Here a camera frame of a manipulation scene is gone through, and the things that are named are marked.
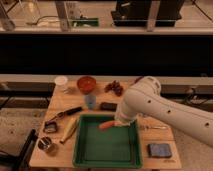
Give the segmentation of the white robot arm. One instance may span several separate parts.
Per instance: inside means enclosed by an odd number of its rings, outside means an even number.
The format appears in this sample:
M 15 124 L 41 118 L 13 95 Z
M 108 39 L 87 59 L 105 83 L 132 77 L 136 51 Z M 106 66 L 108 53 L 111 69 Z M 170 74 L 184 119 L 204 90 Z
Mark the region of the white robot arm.
M 213 148 L 213 113 L 173 102 L 160 95 L 161 84 L 145 76 L 127 88 L 115 112 L 117 126 L 128 126 L 138 114 L 149 115 Z

